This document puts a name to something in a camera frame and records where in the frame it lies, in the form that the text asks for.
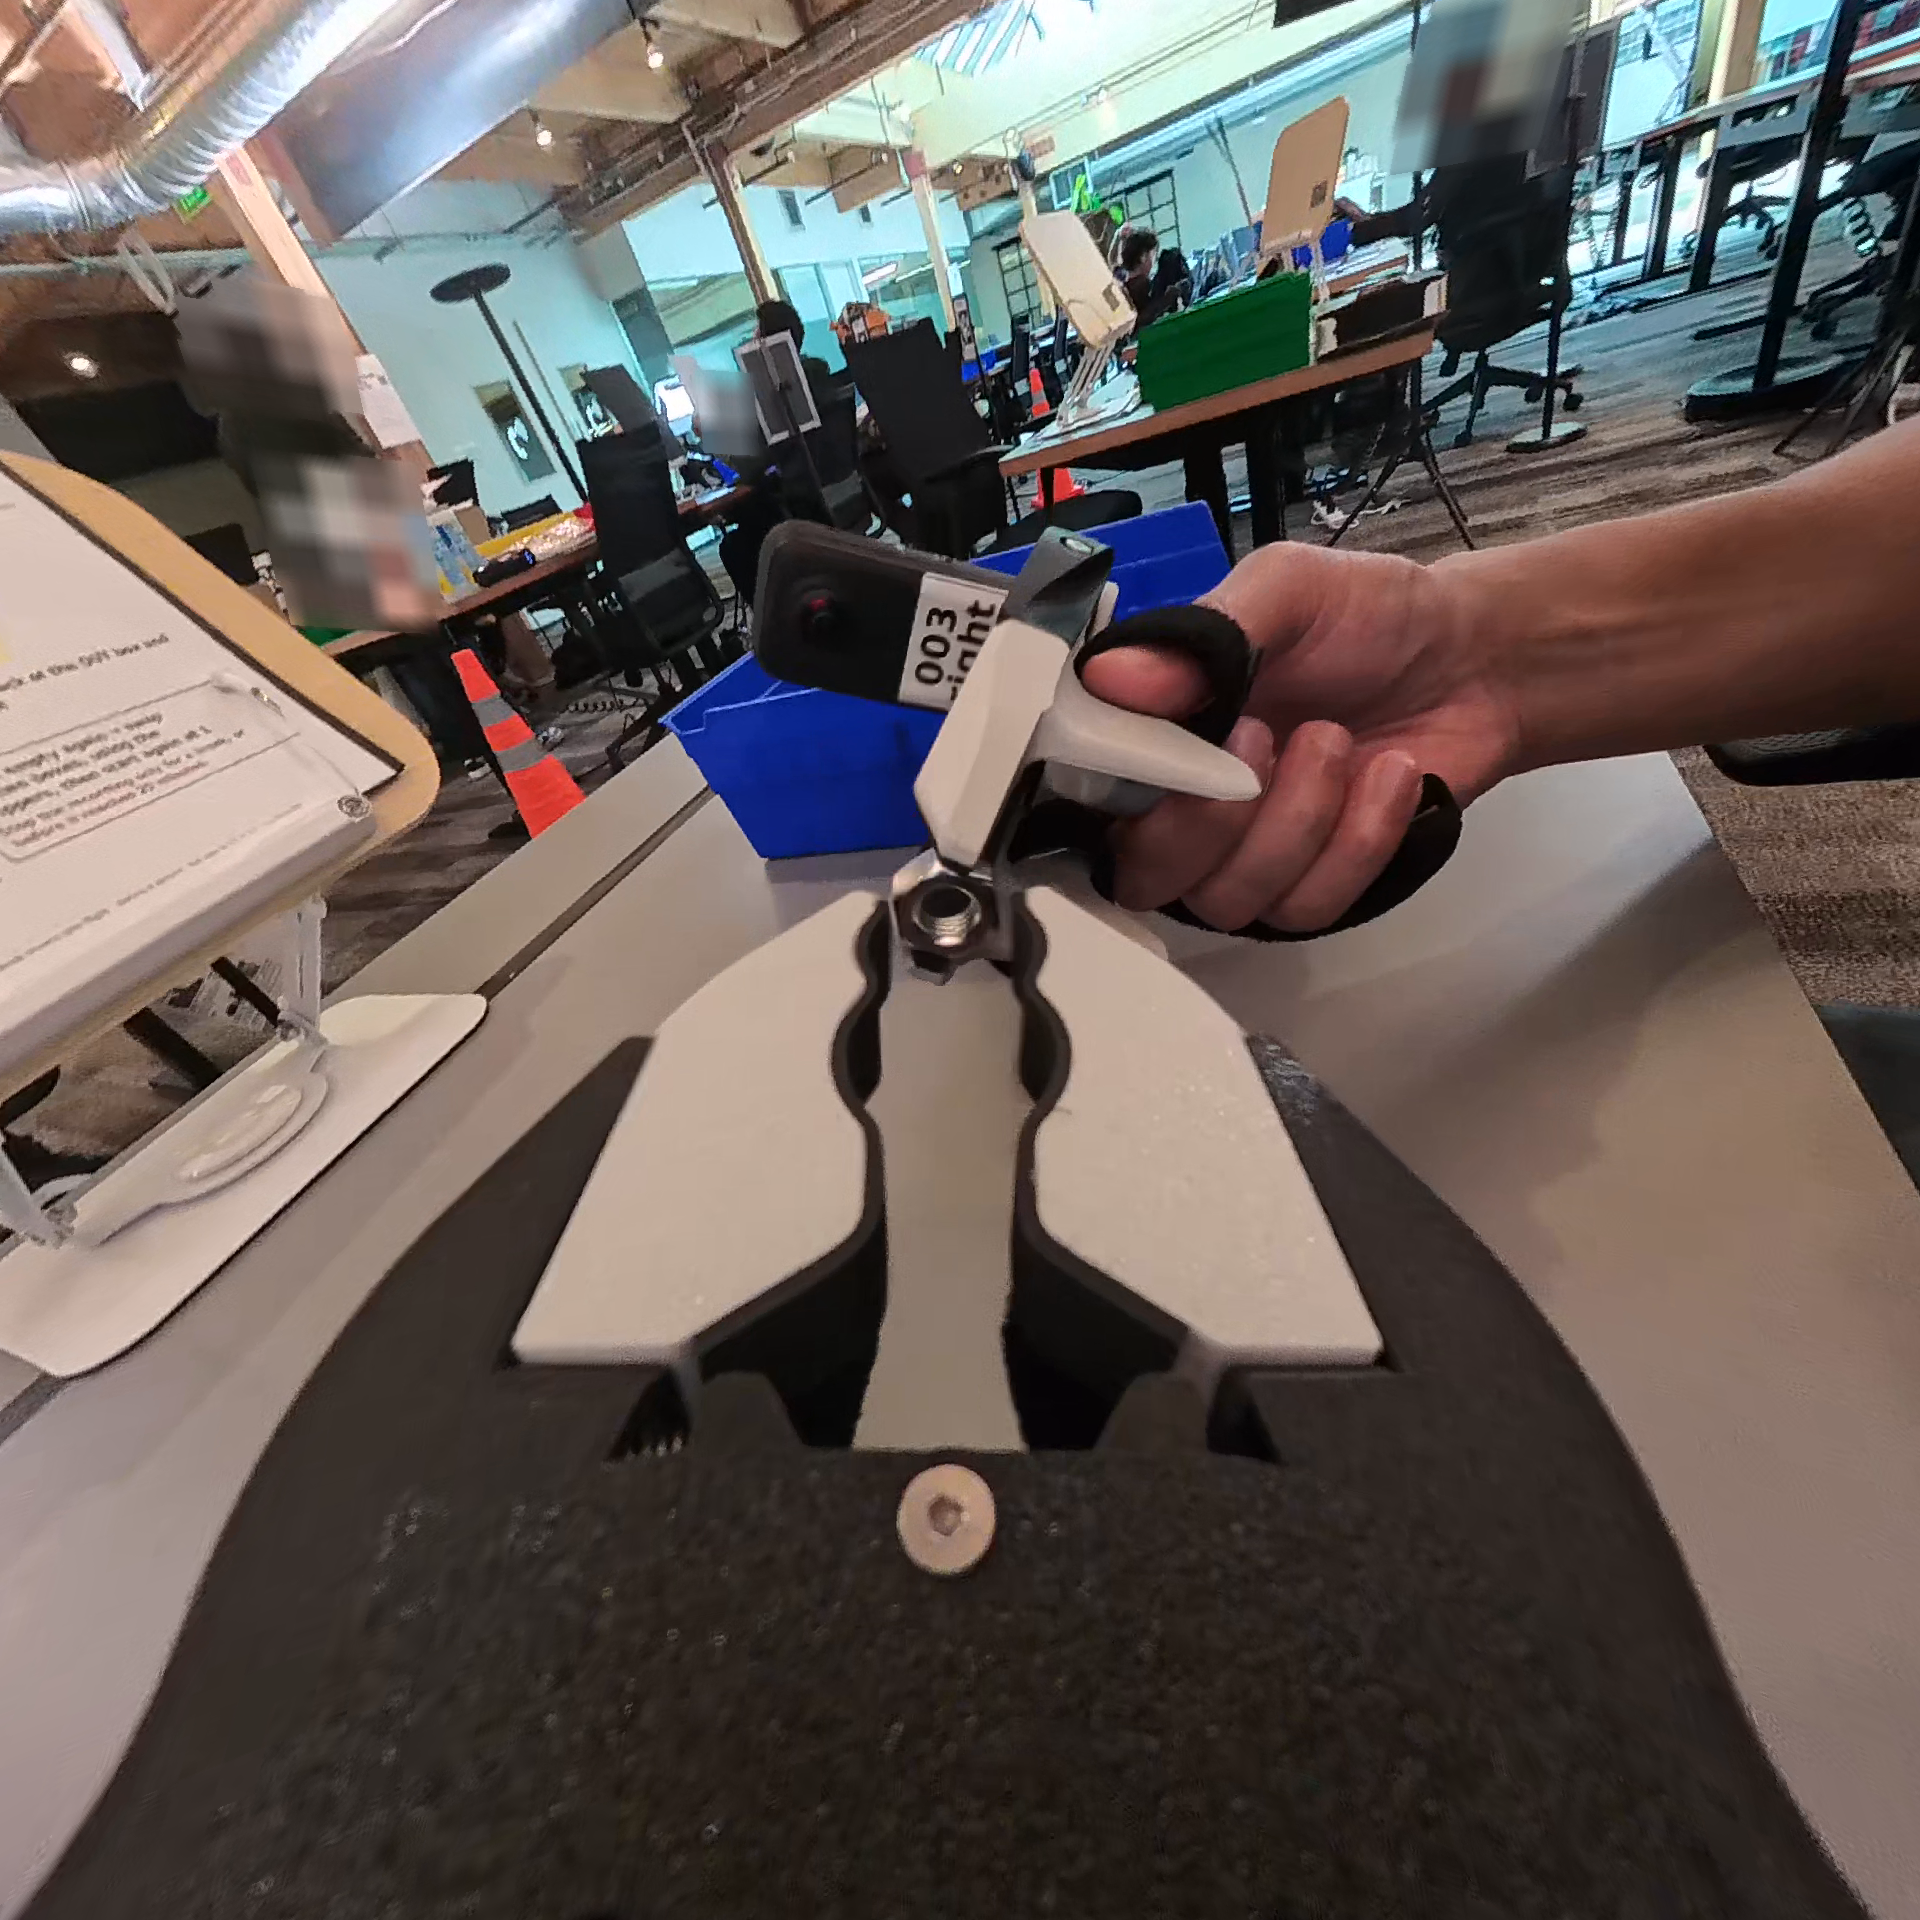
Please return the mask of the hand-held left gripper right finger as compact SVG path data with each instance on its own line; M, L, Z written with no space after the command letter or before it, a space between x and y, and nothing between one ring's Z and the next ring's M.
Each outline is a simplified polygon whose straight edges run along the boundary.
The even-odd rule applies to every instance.
M1089 1451L1139 1380L1231 1430L1256 1375L1383 1338L1248 1035L1058 885L1014 914L1019 1129L1002 1357L1021 1445Z

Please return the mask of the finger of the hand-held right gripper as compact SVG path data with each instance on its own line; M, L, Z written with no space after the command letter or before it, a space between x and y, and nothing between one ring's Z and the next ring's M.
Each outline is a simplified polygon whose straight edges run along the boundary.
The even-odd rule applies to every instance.
M989 859L1069 661L1065 639L1026 620L987 632L913 781L927 844L947 867Z

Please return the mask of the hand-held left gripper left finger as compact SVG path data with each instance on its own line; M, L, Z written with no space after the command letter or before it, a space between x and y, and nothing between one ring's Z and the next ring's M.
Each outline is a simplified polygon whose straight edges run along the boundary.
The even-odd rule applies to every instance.
M511 1336L518 1365L640 1367L696 1412L753 1376L852 1447L889 1298L880 1011L889 912L852 892L748 953L646 1044Z

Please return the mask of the blue plastic bin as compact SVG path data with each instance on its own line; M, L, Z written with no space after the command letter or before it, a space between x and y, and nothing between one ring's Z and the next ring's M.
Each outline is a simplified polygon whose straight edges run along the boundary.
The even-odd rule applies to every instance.
M1186 502L1099 526L1114 554L1116 620L1195 603L1230 556L1207 507ZM938 710L784 684L745 656L664 721L763 860L921 844L913 803Z

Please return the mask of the steel hex nut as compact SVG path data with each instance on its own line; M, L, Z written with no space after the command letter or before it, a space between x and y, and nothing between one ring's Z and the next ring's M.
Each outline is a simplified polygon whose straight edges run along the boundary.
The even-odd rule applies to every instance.
M902 963L921 982L946 987L970 969L1009 963L1009 933L987 879L947 869L902 876L889 911Z

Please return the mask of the person's right forearm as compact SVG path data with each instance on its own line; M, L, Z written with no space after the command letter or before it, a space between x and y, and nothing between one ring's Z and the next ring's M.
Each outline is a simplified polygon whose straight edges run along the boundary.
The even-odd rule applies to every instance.
M1450 571L1512 772L1915 732L1915 421L1768 487Z

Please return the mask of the person's right hand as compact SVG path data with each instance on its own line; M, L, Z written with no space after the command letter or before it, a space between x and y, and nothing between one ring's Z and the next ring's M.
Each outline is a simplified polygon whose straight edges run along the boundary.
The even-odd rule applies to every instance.
M1257 781L1250 803L1168 796L1112 830L1112 897L1184 908L1222 935L1315 936L1400 853L1428 779L1472 805L1517 763L1483 593L1491 548L1431 564L1271 545L1193 612L1231 623L1251 653L1225 750Z

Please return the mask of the grey monitor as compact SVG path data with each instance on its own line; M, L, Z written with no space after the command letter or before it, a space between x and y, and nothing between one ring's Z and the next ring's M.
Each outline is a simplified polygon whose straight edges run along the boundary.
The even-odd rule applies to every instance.
M821 427L800 340L792 333L763 334L731 350L766 448L800 440Z

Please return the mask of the white rectangular board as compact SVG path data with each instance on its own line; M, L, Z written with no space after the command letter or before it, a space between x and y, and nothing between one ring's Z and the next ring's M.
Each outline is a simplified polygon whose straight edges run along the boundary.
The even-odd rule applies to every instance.
M100 1247L18 1241L2 1260L2 1352L73 1380L131 1352L479 1028L475 994L361 997L319 1012L332 1091L283 1152Z

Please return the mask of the tilted display board stand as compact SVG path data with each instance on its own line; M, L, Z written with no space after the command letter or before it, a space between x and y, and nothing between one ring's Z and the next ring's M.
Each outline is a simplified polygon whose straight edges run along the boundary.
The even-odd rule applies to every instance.
M1294 272L1300 253L1311 272L1321 269L1347 126L1349 103L1336 94L1290 123L1274 143L1256 276Z
M1019 220L1019 242L1082 349L1064 398L1054 409L1054 423L1062 430L1087 427L1114 409L1097 400L1096 391L1112 373L1118 349L1134 334L1137 312L1075 215L1028 213Z

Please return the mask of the long wooden work table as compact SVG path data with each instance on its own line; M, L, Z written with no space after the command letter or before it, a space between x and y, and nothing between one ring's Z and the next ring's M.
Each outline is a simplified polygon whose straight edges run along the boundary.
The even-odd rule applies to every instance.
M1240 448L1248 470L1248 515L1254 547L1284 539L1284 479L1269 446L1281 405L1355 380L1403 373L1423 362L1437 319L1395 328L1379 338L1333 353L1307 368L1267 378L1218 396L1157 410L1137 396L1078 428L1055 423L1004 450L998 472L1006 481L1034 476L1043 507L1055 496L1054 474L1069 470L1139 472L1179 465L1186 498L1203 507L1231 560L1236 530L1225 472L1228 448Z

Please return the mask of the green plastic bin stack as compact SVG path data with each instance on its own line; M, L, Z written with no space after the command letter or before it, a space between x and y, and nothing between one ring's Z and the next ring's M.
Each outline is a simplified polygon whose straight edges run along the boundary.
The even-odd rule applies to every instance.
M1171 410L1251 386L1314 362L1315 282L1274 272L1136 334L1136 382L1149 410Z

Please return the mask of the black standing desk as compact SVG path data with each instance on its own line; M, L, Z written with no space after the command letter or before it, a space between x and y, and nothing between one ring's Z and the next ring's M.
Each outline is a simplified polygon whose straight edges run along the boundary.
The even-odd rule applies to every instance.
M1835 5L1814 47L1814 71L1683 108L1601 149L1601 176L1614 181L1603 262L1623 260L1636 188L1648 181L1644 253L1630 289L1653 291L1677 274L1685 297L1702 298L1715 287L1733 188L1794 168L1763 304L1691 338L1738 338L1742 360L1698 378L1682 396L1682 421L1732 427L1839 410L1833 445L1843 445L1868 405L1893 391L1915 336L1915 5ZM1875 138L1905 143L1893 152L1891 182L1905 185L1893 247L1878 247L1875 266L1859 266L1849 281L1806 291L1817 220L1859 198L1852 172L1835 182L1827 175L1861 161Z

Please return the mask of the black ceiling duct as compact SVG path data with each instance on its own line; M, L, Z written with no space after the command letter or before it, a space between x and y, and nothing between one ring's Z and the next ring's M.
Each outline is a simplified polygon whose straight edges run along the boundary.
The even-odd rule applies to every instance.
M396 5L299 91L257 152L307 229L344 239L646 13L628 3Z

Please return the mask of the silver spiral air duct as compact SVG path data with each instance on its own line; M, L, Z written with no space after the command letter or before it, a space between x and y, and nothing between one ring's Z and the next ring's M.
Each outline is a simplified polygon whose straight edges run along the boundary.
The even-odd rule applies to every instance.
M392 13L392 3L243 5L106 149L5 161L3 241L116 232L168 213Z

